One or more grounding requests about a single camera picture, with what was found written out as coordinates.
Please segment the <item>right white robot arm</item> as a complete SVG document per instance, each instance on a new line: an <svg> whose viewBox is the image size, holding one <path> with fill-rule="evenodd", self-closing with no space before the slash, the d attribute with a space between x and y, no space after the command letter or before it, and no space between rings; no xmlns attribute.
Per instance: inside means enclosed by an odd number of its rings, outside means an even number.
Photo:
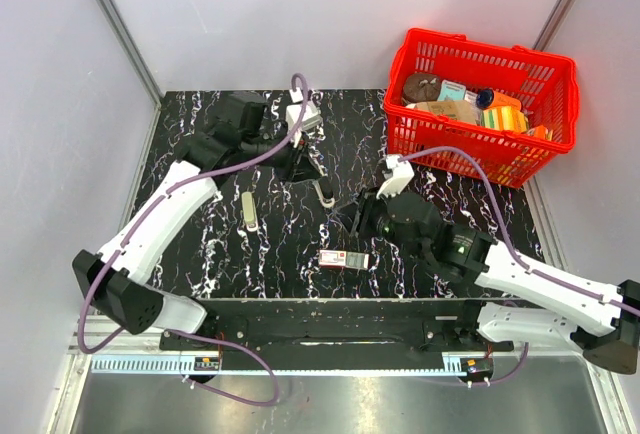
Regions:
<svg viewBox="0 0 640 434"><path fill-rule="evenodd" d="M384 239L440 278L530 302L528 308L486 303L477 315L459 320L454 334L463 348L476 350L487 341L560 344L599 368L636 373L638 282L602 283L521 256L489 234L445 221L413 192L382 197L364 190L338 208L337 218L351 235Z"/></svg>

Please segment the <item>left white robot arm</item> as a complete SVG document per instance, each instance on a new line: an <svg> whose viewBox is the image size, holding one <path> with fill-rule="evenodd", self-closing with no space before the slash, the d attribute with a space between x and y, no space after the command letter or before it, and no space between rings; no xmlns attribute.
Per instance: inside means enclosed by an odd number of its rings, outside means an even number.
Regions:
<svg viewBox="0 0 640 434"><path fill-rule="evenodd" d="M97 253L80 251L72 269L91 305L131 334L151 327L181 330L195 349L211 346L215 323L199 302L148 286L172 240L206 202L219 201L220 189L236 172L269 167L282 183L310 182L321 204L335 203L327 173L309 153L309 135L323 123L313 102L286 109L286 124L275 134L262 131L266 100L237 92L222 102L209 127L178 144L164 180L129 223Z"/></svg>

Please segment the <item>beige stapler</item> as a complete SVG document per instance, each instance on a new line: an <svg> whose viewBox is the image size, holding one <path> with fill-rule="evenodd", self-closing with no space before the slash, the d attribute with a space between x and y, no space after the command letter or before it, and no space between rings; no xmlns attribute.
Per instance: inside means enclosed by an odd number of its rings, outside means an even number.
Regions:
<svg viewBox="0 0 640 434"><path fill-rule="evenodd" d="M241 194L241 207L247 231L256 232L259 229L259 221L252 192L245 191Z"/></svg>

